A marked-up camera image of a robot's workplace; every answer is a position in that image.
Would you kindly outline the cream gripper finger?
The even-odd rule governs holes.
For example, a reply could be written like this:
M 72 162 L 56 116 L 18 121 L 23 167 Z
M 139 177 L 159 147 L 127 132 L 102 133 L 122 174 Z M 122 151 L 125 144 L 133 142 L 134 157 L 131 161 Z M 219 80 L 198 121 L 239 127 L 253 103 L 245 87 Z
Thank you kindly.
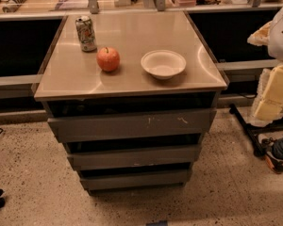
M 255 46 L 262 46 L 262 45 L 267 46 L 269 44 L 269 34 L 270 34 L 271 23 L 272 22 L 266 23 L 256 32 L 251 34 L 248 37 L 247 42 Z
M 283 63 L 264 69 L 259 77 L 257 97 L 251 108 L 250 123 L 264 127 L 283 118 Z

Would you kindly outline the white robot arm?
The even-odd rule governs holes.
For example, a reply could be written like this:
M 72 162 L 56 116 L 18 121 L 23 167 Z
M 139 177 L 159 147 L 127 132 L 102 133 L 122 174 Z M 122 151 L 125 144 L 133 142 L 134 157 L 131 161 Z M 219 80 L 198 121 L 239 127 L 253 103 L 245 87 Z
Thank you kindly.
M 270 22 L 251 34 L 247 42 L 265 45 L 269 56 L 279 61 L 273 69 L 262 71 L 258 95 L 251 107 L 250 123 L 264 127 L 283 117 L 283 7 Z

